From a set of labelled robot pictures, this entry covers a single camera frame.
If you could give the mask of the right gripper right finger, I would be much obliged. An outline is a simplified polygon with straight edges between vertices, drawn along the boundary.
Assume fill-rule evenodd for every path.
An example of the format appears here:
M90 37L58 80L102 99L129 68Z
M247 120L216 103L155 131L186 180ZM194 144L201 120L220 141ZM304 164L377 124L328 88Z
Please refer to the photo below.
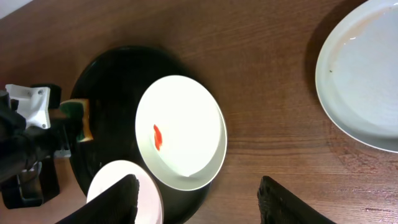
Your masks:
M262 224L334 224L269 176L257 192Z

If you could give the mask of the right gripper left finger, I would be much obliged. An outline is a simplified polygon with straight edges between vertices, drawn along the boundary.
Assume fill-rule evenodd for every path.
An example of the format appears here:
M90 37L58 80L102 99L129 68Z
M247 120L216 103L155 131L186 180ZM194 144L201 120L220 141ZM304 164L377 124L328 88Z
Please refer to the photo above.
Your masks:
M134 224L139 181L129 174L57 224Z

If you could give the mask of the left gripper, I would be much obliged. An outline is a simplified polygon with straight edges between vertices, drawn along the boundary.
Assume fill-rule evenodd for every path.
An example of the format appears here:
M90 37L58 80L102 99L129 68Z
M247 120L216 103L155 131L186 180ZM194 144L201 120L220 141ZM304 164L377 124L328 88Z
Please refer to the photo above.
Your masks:
M29 170L56 151L77 143L82 119L56 119L49 129L23 129L25 119L11 109L9 94L1 91L1 182Z

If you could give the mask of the green orange sponge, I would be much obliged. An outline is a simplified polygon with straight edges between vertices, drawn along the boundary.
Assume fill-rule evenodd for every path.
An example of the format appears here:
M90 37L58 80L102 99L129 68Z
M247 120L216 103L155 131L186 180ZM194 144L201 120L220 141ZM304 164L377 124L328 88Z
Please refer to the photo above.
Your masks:
M90 130L90 101L89 99L70 99L60 104L60 111L69 119L80 124L77 132L77 142L87 142L93 140Z

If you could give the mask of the pale green plate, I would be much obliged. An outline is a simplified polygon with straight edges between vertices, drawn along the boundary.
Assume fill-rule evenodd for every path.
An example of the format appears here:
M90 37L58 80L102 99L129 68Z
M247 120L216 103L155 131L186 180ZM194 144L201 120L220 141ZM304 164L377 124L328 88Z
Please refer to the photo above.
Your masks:
M397 0L370 0L326 38L315 69L320 104L351 138L397 152Z

